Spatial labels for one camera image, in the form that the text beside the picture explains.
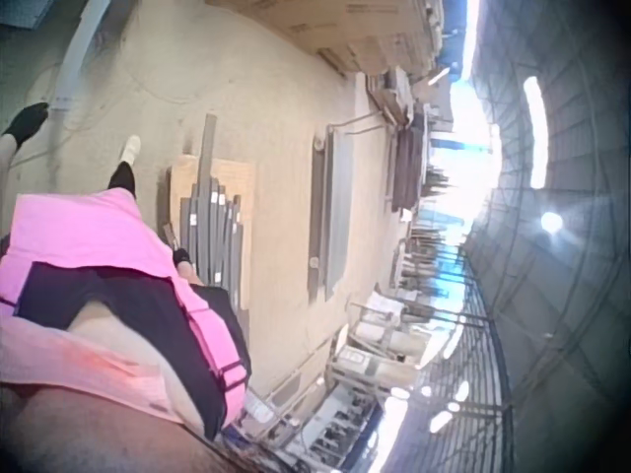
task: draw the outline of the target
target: stack of metal bars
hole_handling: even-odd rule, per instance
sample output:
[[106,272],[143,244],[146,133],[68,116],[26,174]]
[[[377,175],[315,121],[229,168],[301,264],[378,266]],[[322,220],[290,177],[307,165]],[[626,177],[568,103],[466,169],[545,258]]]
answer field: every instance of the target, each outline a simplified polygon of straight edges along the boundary
[[244,241],[241,197],[229,200],[226,187],[210,175],[216,122],[216,116],[206,115],[197,183],[190,197],[180,201],[180,244],[201,282],[224,288],[238,309]]

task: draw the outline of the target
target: floor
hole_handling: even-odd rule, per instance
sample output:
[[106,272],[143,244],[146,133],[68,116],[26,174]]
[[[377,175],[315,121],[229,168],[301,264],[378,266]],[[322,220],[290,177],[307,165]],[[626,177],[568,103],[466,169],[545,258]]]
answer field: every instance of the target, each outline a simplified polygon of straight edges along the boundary
[[[311,146],[327,123],[370,110],[363,88],[256,23],[201,0],[113,0],[84,64],[72,109],[21,150],[3,202],[8,231],[18,192],[86,193],[107,183],[125,138],[143,149],[138,204],[156,228],[164,179],[180,153],[199,153],[207,112],[214,156],[255,163],[250,294],[253,387],[264,394],[347,320],[346,303],[387,283],[401,225],[385,202],[386,132],[354,138],[348,261],[333,298],[308,302]],[[0,125],[50,100],[83,2],[56,2],[35,32],[0,30]],[[363,126],[379,124],[373,118]]]

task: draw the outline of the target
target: person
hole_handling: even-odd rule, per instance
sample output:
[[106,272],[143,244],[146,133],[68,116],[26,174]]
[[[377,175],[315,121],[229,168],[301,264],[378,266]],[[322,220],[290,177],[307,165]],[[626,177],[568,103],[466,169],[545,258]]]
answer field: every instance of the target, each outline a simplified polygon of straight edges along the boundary
[[[28,106],[0,137],[2,191],[47,115]],[[142,222],[140,150],[131,136],[105,191],[17,199],[0,259],[0,449],[15,468],[214,471],[199,439],[242,414],[251,362],[230,297]]]

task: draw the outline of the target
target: pink safety vest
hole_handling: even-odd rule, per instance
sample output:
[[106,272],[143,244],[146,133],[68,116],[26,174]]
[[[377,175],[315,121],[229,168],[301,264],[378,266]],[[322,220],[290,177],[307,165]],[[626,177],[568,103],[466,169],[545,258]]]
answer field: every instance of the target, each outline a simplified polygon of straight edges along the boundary
[[12,315],[34,262],[60,268],[109,266],[169,278],[190,328],[224,390],[226,421],[245,402],[246,370],[224,320],[199,298],[173,265],[171,250],[142,221],[124,189],[96,194],[20,195],[11,242],[0,260],[0,316]]

